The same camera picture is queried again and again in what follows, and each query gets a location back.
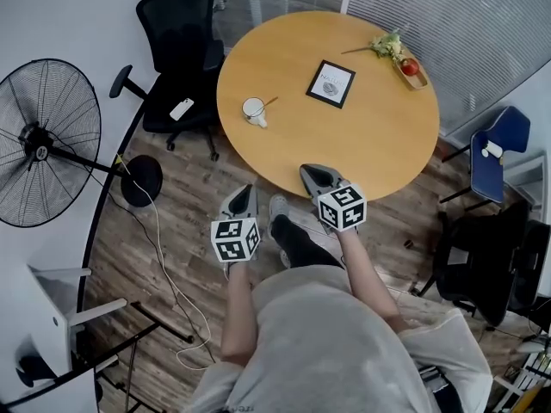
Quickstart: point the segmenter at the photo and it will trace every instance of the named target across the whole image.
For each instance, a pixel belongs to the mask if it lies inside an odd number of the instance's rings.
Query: wooden tray
[[[421,90],[429,84],[429,81],[427,80],[426,75],[424,74],[423,70],[419,68],[419,72],[417,75],[413,75],[412,77],[408,77],[397,65],[396,63],[393,64],[394,69],[398,72],[398,75],[404,82],[404,84],[411,90]]]

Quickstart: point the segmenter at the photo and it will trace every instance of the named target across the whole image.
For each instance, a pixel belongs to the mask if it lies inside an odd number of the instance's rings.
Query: foot
[[[285,269],[291,269],[291,261],[284,250],[279,251],[279,258],[283,263]]]
[[[281,194],[274,194],[269,200],[269,223],[268,223],[268,237],[274,240],[272,236],[272,224],[277,216],[289,215],[289,204]]]

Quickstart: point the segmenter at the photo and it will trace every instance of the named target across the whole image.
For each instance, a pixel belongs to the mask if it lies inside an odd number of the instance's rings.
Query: white wall
[[[139,100],[127,91],[115,100],[108,98],[116,74],[132,64],[131,77],[146,90],[157,75],[135,13],[138,1],[0,0],[0,80],[32,59],[63,59],[78,67],[96,88],[102,110],[100,163],[111,163],[139,106]],[[90,179],[75,203],[43,226],[17,229],[0,223],[0,362],[6,372],[12,370],[11,346],[17,344],[19,335],[7,335],[12,325],[9,293],[5,292],[10,268],[22,263],[36,268],[80,268],[100,191]],[[0,398],[10,400],[15,387],[8,378],[13,374],[5,375],[3,370]]]
[[[505,166],[513,166],[520,162],[541,155],[545,151],[551,153],[551,63],[544,65],[537,73],[501,99],[495,106],[468,122],[446,139],[458,146],[466,145],[474,131],[492,121],[495,113],[506,106],[515,106],[530,119],[530,136],[528,149],[525,153],[508,151],[505,153]]]

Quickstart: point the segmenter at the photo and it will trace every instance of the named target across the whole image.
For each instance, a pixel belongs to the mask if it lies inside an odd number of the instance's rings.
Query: wooden floor
[[[269,197],[279,192],[274,185],[252,172],[223,136],[215,137],[220,160],[213,163],[204,139],[196,134],[183,135],[176,150],[165,150],[165,136],[144,133],[139,127],[125,155],[129,160],[138,154],[154,156],[163,166],[164,184],[156,205],[160,215],[161,238],[165,264],[176,284],[205,313],[212,331],[210,347],[219,356],[221,325],[225,310],[226,279],[219,268],[209,239],[210,222],[216,218],[223,198],[233,190],[252,182],[258,188],[259,223],[266,227]],[[463,214],[463,207],[478,201],[466,195],[439,208],[438,200],[468,184],[467,159],[458,157],[442,164],[445,145],[439,143],[435,154],[423,172],[406,188],[384,199],[368,203],[368,222],[361,227],[361,238],[387,286],[413,323],[427,324],[449,309],[436,289],[425,299],[411,296],[408,290],[422,286],[430,275],[430,253],[440,233],[437,212],[445,209],[452,218]],[[111,192],[119,203],[120,185],[114,183]],[[310,214],[307,200],[288,197],[292,205],[291,219],[305,227],[313,240],[340,258],[336,239],[327,237]],[[487,206],[478,213],[495,213],[496,206]],[[134,210],[152,238],[156,237],[155,213],[151,207]],[[258,282],[282,270],[278,249],[264,238],[259,259],[252,268]],[[404,247],[406,240],[413,248]],[[138,223],[108,199],[97,228],[90,260],[93,273],[86,282],[84,308],[100,305],[112,299],[140,301],[166,323],[182,333],[192,334],[188,321],[176,306],[169,284],[158,264],[154,248],[145,239]],[[201,316],[183,299],[181,301],[200,331],[207,330]],[[484,350],[492,370],[501,374],[511,361],[511,351],[520,343],[520,336],[529,334],[527,322],[510,314],[500,326],[501,331],[486,332],[485,324],[469,318],[476,339]],[[96,354],[122,342],[150,323],[132,307],[88,323]],[[192,395],[202,372],[181,366],[175,352],[189,345],[170,334],[157,330],[140,341],[134,363],[132,393],[158,410],[179,411]],[[130,350],[120,354],[120,365],[105,373],[114,382],[125,382]],[[181,355],[192,367],[208,366],[211,362],[202,348]],[[105,413],[122,412],[124,397],[102,382],[104,398],[100,403]],[[138,412],[147,411],[140,407]]]

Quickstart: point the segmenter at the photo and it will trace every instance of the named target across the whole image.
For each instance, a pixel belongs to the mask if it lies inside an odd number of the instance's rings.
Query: picture frame
[[[343,108],[355,74],[350,69],[322,60],[306,94],[333,107]]]

